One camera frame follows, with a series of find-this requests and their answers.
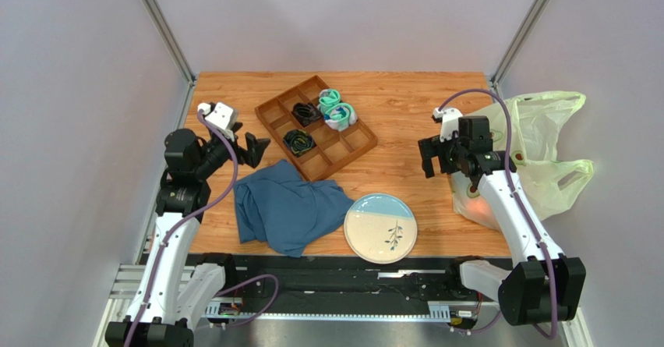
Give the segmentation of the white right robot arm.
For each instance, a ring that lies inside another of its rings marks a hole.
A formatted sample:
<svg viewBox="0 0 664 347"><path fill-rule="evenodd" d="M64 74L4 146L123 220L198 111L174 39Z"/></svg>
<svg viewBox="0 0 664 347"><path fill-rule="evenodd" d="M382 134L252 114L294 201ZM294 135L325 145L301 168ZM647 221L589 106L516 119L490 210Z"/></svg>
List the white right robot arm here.
<svg viewBox="0 0 664 347"><path fill-rule="evenodd" d="M458 257L450 269L457 292L477 292L496 300L513 326L573 320L586 277L578 257L567 257L537 219L520 186L516 168L490 138L454 136L418 142L422 169L434 175L433 159L443 173L461 173L484 198L507 241L513 267L502 269L477 256Z"/></svg>

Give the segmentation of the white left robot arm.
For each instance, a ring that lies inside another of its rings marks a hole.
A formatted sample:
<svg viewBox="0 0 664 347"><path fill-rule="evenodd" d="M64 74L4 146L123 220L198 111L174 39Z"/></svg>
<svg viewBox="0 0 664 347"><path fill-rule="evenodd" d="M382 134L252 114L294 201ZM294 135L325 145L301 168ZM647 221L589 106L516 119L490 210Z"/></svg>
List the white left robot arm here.
<svg viewBox="0 0 664 347"><path fill-rule="evenodd" d="M247 146L236 143L241 124L230 135L211 124L209 140L191 129L177 129L164 139L167 167L161 176L155 203L154 242L139 287L124 318L108 324L104 340L109 346L192 346L199 319L227 278L235 278L232 256L212 253L194 268L182 285L189 250L203 214L222 201L229 186L210 199L208 178L226 162L256 168L270 145L268 138L245 134Z"/></svg>

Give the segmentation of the light green plastic bag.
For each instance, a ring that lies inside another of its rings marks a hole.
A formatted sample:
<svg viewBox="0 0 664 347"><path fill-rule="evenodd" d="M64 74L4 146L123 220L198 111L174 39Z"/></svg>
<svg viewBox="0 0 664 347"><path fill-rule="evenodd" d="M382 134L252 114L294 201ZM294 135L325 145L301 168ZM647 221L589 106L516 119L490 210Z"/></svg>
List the light green plastic bag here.
<svg viewBox="0 0 664 347"><path fill-rule="evenodd" d="M545 91L507 99L511 118L510 157L533 210L540 221L570 210L594 175L588 159L561 161L557 144L563 126L584 107L586 96L573 91ZM495 150L506 149L507 124L499 103L470 115L489 119ZM492 211L461 173L450 176L456 214L493 230L500 230Z"/></svg>

